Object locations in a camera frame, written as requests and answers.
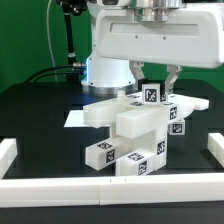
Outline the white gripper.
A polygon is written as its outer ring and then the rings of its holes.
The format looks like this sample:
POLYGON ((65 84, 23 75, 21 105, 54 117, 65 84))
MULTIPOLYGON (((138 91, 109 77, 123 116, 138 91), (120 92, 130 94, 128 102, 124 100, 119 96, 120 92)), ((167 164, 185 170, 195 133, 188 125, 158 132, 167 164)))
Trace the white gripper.
POLYGON ((166 22, 137 21, 130 9, 103 10, 96 19, 96 48, 102 57, 130 60, 136 90, 145 81, 143 62, 170 64, 162 85, 166 100, 181 66, 224 64, 224 6, 186 6, 170 11, 166 22))

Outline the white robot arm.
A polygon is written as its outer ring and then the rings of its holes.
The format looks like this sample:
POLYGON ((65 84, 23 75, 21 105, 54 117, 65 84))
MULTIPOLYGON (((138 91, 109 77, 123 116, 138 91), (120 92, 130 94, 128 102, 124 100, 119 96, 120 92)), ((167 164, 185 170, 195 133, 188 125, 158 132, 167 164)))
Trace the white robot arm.
POLYGON ((224 64, 224 3, 187 0, 87 0, 92 52, 87 91, 131 92, 144 79, 146 63, 164 64, 171 92, 184 67, 224 64))

